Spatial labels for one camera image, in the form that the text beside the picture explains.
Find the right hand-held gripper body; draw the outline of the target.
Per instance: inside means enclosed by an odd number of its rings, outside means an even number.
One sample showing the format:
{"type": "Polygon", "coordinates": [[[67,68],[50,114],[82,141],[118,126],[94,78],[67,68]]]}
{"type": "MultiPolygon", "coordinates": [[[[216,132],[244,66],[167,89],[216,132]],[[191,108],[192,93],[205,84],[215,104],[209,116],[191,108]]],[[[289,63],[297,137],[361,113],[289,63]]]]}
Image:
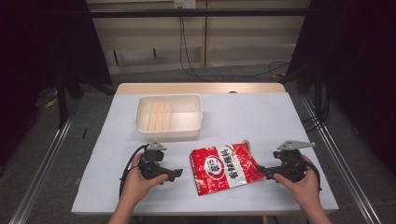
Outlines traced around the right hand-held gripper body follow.
{"type": "Polygon", "coordinates": [[[280,159],[281,165],[275,167],[273,173],[280,174],[292,182],[298,182],[305,177],[306,165],[300,148],[314,147],[314,142],[287,140],[273,152],[275,159],[280,159]]]}

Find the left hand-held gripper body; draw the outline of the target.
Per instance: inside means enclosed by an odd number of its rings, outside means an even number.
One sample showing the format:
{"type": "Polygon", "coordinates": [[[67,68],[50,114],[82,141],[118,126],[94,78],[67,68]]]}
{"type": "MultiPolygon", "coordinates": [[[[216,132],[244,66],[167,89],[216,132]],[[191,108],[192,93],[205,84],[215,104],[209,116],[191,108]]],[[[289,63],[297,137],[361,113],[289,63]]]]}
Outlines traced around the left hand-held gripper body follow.
{"type": "Polygon", "coordinates": [[[167,173],[167,170],[160,166],[163,160],[165,147],[158,142],[149,143],[139,159],[138,167],[141,175],[146,179],[152,179],[167,173]]]}

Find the red and white snack packet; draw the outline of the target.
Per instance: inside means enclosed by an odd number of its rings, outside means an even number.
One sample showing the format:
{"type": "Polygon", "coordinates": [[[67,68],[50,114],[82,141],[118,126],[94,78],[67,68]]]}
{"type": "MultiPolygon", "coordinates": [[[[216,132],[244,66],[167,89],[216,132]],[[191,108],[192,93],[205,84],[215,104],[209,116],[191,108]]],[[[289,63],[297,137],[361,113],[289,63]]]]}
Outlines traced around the red and white snack packet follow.
{"type": "Polygon", "coordinates": [[[233,189],[265,178],[250,154],[249,141],[195,149],[191,169],[199,196],[233,189]]]}

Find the person's left hand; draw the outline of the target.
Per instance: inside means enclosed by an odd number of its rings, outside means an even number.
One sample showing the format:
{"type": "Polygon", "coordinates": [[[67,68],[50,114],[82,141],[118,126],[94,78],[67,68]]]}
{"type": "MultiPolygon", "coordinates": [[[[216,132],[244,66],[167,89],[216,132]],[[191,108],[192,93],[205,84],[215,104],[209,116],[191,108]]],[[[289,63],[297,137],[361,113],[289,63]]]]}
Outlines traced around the person's left hand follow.
{"type": "Polygon", "coordinates": [[[160,185],[168,178],[168,175],[159,175],[152,179],[143,177],[138,168],[138,162],[141,156],[142,154],[138,153],[132,160],[132,167],[126,177],[119,200],[119,206],[121,208],[134,209],[153,187],[160,185]]]}

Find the person's right hand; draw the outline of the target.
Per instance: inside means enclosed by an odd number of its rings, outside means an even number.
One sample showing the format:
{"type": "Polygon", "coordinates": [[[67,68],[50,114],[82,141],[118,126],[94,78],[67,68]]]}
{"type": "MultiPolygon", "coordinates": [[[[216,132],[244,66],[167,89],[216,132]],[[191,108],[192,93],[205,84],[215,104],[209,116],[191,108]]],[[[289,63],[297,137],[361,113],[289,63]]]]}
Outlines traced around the person's right hand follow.
{"type": "Polygon", "coordinates": [[[306,214],[317,212],[322,208],[318,179],[309,166],[306,167],[305,177],[298,182],[292,182],[280,174],[274,174],[274,179],[290,191],[294,200],[306,214]]]}

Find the white table mat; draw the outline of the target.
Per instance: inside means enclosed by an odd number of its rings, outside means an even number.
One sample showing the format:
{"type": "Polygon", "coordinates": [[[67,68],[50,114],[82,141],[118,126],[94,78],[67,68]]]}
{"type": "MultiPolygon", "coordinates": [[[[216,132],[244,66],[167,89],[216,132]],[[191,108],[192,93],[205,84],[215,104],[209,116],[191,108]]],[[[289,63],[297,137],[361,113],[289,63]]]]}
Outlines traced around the white table mat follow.
{"type": "MultiPolygon", "coordinates": [[[[72,213],[110,215],[119,201],[120,177],[132,153],[146,140],[134,119],[140,97],[114,97],[103,129],[79,185],[72,213]]],[[[196,148],[247,140],[257,163],[277,166],[273,152],[287,140],[307,141],[296,109],[285,92],[214,93],[201,97],[202,129],[191,141],[166,144],[162,165],[181,177],[153,188],[134,212],[138,216],[295,215],[300,208],[290,192],[273,180],[200,196],[190,154],[196,148]]]]}

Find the white plastic box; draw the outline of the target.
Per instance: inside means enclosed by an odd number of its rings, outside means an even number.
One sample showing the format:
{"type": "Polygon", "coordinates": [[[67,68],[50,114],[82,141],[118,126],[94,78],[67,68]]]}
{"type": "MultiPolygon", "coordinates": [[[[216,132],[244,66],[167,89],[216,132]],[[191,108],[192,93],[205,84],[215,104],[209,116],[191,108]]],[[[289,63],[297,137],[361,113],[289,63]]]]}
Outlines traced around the white plastic box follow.
{"type": "Polygon", "coordinates": [[[146,139],[193,139],[201,132],[202,100],[198,94],[143,96],[138,100],[134,120],[146,139]]]}

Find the black metal stand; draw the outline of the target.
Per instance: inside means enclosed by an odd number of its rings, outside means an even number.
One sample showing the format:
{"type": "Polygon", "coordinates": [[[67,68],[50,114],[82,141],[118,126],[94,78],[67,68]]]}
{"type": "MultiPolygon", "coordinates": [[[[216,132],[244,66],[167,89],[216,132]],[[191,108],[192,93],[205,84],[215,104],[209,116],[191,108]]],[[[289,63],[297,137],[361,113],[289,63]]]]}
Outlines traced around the black metal stand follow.
{"type": "Polygon", "coordinates": [[[60,116],[59,128],[62,129],[68,118],[64,81],[62,75],[59,75],[58,77],[57,92],[58,92],[57,99],[58,99],[59,116],[60,116]]]}

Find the yellow floor item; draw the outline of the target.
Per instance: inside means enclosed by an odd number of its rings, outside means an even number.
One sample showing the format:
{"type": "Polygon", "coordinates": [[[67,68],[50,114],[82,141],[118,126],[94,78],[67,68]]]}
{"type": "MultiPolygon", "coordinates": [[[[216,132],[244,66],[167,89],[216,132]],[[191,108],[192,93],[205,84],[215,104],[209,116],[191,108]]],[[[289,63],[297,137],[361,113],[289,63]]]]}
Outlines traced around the yellow floor item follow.
{"type": "Polygon", "coordinates": [[[58,99],[58,92],[56,91],[55,93],[53,93],[53,95],[51,96],[51,98],[44,103],[44,107],[49,108],[55,105],[55,103],[57,102],[58,99]]]}

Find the dark curtain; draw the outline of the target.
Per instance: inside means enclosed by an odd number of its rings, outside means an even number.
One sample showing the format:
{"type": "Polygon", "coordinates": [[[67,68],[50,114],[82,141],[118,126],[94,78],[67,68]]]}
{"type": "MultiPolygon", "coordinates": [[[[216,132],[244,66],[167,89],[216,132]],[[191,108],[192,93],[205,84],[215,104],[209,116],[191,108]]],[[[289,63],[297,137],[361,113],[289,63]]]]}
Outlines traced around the dark curtain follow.
{"type": "Polygon", "coordinates": [[[112,80],[87,0],[0,0],[0,166],[35,113],[38,94],[112,80]]]}
{"type": "Polygon", "coordinates": [[[310,0],[288,73],[327,84],[396,175],[396,0],[310,0]]]}

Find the aluminium floor rail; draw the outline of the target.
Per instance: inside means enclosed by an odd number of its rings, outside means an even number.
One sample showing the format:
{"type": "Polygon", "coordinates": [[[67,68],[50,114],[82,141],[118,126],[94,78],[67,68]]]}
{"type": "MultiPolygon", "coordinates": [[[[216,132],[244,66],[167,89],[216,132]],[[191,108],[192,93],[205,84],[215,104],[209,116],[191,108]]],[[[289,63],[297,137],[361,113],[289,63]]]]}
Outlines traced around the aluminium floor rail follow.
{"type": "Polygon", "coordinates": [[[372,203],[369,198],[361,188],[361,185],[358,183],[356,177],[351,172],[345,158],[340,152],[339,147],[336,145],[335,141],[332,138],[331,133],[329,132],[326,124],[323,121],[318,119],[318,115],[315,112],[314,103],[311,99],[304,97],[303,98],[304,106],[310,116],[310,118],[314,121],[315,127],[320,134],[324,145],[329,150],[332,159],[341,175],[343,177],[346,186],[351,193],[356,205],[361,211],[365,221],[367,224],[382,224],[381,220],[376,213],[372,203]]]}
{"type": "Polygon", "coordinates": [[[76,115],[76,111],[73,110],[66,117],[66,120],[64,124],[61,126],[61,128],[57,130],[43,161],[40,163],[40,166],[35,173],[35,177],[33,178],[31,184],[29,185],[28,190],[24,193],[19,205],[17,206],[16,211],[14,212],[8,224],[26,223],[35,205],[36,199],[41,189],[44,186],[44,182],[46,181],[49,175],[50,168],[54,163],[58,151],[69,132],[70,126],[72,125],[75,115],[76,115]]]}

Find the black horizontal frame bar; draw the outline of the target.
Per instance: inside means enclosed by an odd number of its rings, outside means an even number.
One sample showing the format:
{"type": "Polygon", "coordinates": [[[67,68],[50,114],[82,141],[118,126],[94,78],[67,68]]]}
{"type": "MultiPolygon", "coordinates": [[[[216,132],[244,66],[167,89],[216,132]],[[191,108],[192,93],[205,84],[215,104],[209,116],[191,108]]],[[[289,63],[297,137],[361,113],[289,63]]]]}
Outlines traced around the black horizontal frame bar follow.
{"type": "Polygon", "coordinates": [[[244,17],[244,16],[308,16],[315,11],[305,8],[198,8],[146,10],[93,10],[93,18],[165,18],[165,17],[244,17]]]}

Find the white wall socket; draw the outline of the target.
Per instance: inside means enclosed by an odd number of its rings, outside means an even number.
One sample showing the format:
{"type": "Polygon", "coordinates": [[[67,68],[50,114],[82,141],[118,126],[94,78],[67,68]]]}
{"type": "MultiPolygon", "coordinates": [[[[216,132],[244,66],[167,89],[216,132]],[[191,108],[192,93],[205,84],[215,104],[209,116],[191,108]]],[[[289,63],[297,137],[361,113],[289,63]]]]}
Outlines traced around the white wall socket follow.
{"type": "Polygon", "coordinates": [[[194,9],[196,8],[196,0],[174,0],[174,6],[177,9],[194,9]]]}

